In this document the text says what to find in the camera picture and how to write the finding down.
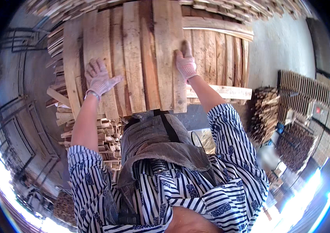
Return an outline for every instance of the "firewood bundle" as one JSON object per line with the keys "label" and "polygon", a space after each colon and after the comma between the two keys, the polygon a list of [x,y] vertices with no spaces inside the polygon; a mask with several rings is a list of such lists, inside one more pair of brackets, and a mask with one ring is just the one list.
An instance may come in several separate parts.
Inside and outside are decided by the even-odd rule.
{"label": "firewood bundle", "polygon": [[[63,142],[59,142],[60,145],[64,145],[68,150],[72,139],[72,130],[75,121],[70,120],[64,127],[64,133],[61,134]],[[111,168],[111,170],[121,170],[121,121],[98,119],[96,120],[96,127],[98,133],[98,149],[99,154],[102,156],[104,163]]]}
{"label": "firewood bundle", "polygon": [[285,138],[279,139],[277,152],[285,165],[297,172],[307,161],[314,137],[297,124],[287,125],[284,130]]}
{"label": "firewood bundle", "polygon": [[278,90],[271,87],[258,88],[254,92],[255,110],[251,122],[251,136],[258,143],[270,139],[278,123]]}

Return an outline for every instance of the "wooden slat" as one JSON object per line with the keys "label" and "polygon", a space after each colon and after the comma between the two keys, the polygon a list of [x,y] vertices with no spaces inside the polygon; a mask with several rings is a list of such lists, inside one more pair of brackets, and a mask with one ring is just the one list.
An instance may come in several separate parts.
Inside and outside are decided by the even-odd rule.
{"label": "wooden slat", "polygon": [[184,16],[182,24],[183,29],[213,30],[248,41],[252,41],[254,36],[253,30],[248,26],[206,17]]}
{"label": "wooden slat", "polygon": [[234,62],[235,62],[235,74],[233,76],[233,86],[241,87],[241,75],[242,75],[242,56],[241,56],[241,39],[233,38],[233,50],[234,50]]}
{"label": "wooden slat", "polygon": [[122,37],[122,7],[112,9],[112,73],[114,76],[122,75],[124,80],[115,86],[117,111],[119,116],[130,116],[131,106],[129,100],[129,90],[124,64],[124,48]]}
{"label": "wooden slat", "polygon": [[242,78],[241,87],[248,87],[249,81],[249,41],[242,40]]}
{"label": "wooden slat", "polygon": [[173,89],[171,51],[172,41],[169,27],[170,5],[167,0],[153,0],[154,41],[156,48],[158,92],[161,110],[173,110]]}
{"label": "wooden slat", "polygon": [[62,94],[60,94],[59,92],[55,91],[54,89],[47,88],[47,95],[56,99],[60,103],[66,105],[68,107],[71,107],[69,99],[67,97],[63,96]]}
{"label": "wooden slat", "polygon": [[217,84],[217,49],[216,32],[205,31],[205,81],[208,84]]}
{"label": "wooden slat", "polygon": [[70,101],[74,119],[77,118],[81,103],[79,102],[76,77],[81,76],[81,64],[79,51],[81,49],[80,38],[82,37],[81,19],[69,20],[64,25],[64,48],[63,64],[66,91]]}
{"label": "wooden slat", "polygon": [[205,79],[205,31],[192,30],[192,41],[196,73]]}
{"label": "wooden slat", "polygon": [[[111,70],[110,18],[111,18],[110,9],[97,13],[96,45],[98,47],[97,48],[99,53],[98,57],[100,57],[105,62],[105,66],[107,68],[109,77],[111,78],[112,70]],[[112,88],[110,91],[106,92],[102,96],[100,105],[104,109],[105,116],[107,117],[107,119],[117,119],[119,117],[114,88]]]}
{"label": "wooden slat", "polygon": [[[235,86],[218,86],[209,85],[213,88],[223,99],[237,99],[250,100],[252,97],[252,90],[249,88],[241,88]],[[187,98],[197,98],[196,92],[190,85],[186,85]]]}
{"label": "wooden slat", "polygon": [[124,3],[123,34],[126,78],[132,113],[146,111],[139,36],[139,2]]}
{"label": "wooden slat", "polygon": [[226,35],[226,86],[233,86],[235,67],[235,53],[233,51],[233,37]]}
{"label": "wooden slat", "polygon": [[140,1],[140,46],[143,66],[145,105],[147,110],[160,108],[156,52],[154,49],[153,13],[151,1]]}
{"label": "wooden slat", "polygon": [[225,35],[216,32],[217,51],[217,85],[224,86],[226,83],[226,43]]}
{"label": "wooden slat", "polygon": [[[179,2],[167,1],[170,4],[169,27],[171,34],[171,51],[180,50],[183,42],[183,28],[179,22],[182,21],[182,10]],[[173,73],[173,104],[174,113],[187,112],[187,98],[185,82],[175,64],[175,56],[172,53],[172,73]]]}

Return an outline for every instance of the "gloved hand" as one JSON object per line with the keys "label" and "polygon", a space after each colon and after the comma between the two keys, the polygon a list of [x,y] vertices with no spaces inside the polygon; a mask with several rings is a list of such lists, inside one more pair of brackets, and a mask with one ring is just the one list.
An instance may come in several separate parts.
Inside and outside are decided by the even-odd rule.
{"label": "gloved hand", "polygon": [[180,50],[176,51],[175,63],[185,82],[197,75],[195,58],[192,56],[192,47],[188,41],[183,42],[182,52]]}
{"label": "gloved hand", "polygon": [[90,60],[85,69],[85,77],[87,83],[90,85],[86,94],[89,91],[93,91],[99,97],[124,79],[121,75],[109,78],[107,68],[101,58]]}

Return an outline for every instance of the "concrete floor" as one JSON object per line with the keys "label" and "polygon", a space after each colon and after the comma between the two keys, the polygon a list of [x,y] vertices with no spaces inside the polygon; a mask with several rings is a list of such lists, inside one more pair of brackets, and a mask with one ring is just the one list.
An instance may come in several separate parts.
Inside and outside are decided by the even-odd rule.
{"label": "concrete floor", "polygon": [[[41,18],[26,15],[24,9],[20,9],[11,22],[11,26],[33,27]],[[305,20],[293,20],[285,14],[283,18],[275,16],[267,22],[256,21],[251,24],[255,33],[254,41],[250,43],[250,78],[248,87],[257,88],[259,86],[276,86],[277,72],[279,69],[291,69],[305,76],[315,78],[315,63],[310,32]],[[51,28],[51,25],[45,25],[45,28]],[[11,51],[2,51],[0,54],[0,105],[6,103],[12,98],[18,96],[18,85],[21,81],[18,79],[18,64],[21,55],[13,54]],[[28,52],[25,68],[25,93],[29,94],[29,99],[37,100],[36,106],[41,116],[41,121],[45,125],[46,132],[60,141],[62,127],[56,126],[55,107],[46,108],[45,102],[49,99],[46,94],[47,87],[55,80],[53,68],[45,68],[50,56],[46,51]],[[241,115],[244,128],[247,130],[249,116],[248,106],[236,106]],[[186,114],[177,114],[188,130],[208,128],[208,120],[200,105],[188,106]],[[38,174],[49,157],[44,148],[39,145],[37,132],[28,127],[29,116],[21,116],[21,122],[28,137],[34,138],[31,144],[36,148],[37,156],[29,165],[30,174]],[[11,137],[17,144],[18,154],[26,161],[29,154],[21,146],[20,138],[16,135],[13,128],[9,127]],[[66,151],[63,147],[54,143],[62,161],[57,164],[54,171],[51,172],[49,179],[44,184],[44,189],[51,196],[57,196],[55,185],[62,185],[62,176],[66,162]]]}

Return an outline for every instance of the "striped shirt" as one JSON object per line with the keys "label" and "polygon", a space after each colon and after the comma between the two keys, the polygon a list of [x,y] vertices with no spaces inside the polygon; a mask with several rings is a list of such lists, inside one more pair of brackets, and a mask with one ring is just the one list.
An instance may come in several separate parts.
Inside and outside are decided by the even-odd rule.
{"label": "striped shirt", "polygon": [[107,198],[121,208],[121,194],[101,156],[83,146],[69,148],[68,162],[74,186],[75,219],[79,232],[163,232],[172,221],[172,206],[200,213],[224,231],[248,232],[267,198],[268,182],[258,167],[256,151],[229,104],[207,115],[216,154],[209,155],[216,185],[199,172],[155,159],[133,165],[132,200],[141,225],[115,225],[105,213]]}

